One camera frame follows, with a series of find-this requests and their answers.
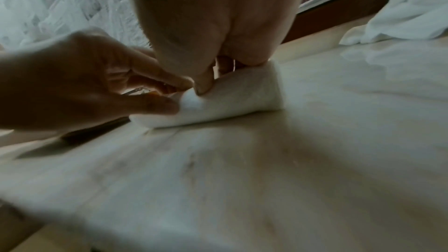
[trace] white cloth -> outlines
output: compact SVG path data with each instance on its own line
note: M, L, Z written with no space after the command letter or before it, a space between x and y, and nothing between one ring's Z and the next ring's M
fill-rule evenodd
M371 43L391 38L424 40L448 28L448 0L389 0L366 25L350 29L343 45Z
M237 70L218 78L198 97L193 89L173 96L180 111L174 116L131 115L132 122L149 128L182 126L283 108L283 89L276 64Z

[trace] towel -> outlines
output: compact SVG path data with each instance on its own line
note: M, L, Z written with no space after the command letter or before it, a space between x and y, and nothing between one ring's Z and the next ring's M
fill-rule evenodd
M283 108L283 89L276 63L247 67L215 81L203 96L193 89L172 96L180 105L174 116L131 115L132 122L149 128L182 126L214 121L259 111Z
M448 0L389 0L366 25L350 29L339 43L432 39L448 28L447 15Z

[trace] skin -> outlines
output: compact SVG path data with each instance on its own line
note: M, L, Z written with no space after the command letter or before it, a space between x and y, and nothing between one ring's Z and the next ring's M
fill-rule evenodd
M164 71L150 49L130 48L100 29L79 31L16 52L0 53L0 129L68 132L135 113L175 114L157 94L192 82Z
M265 63L301 0L133 0L163 69L191 77L200 95L220 74Z

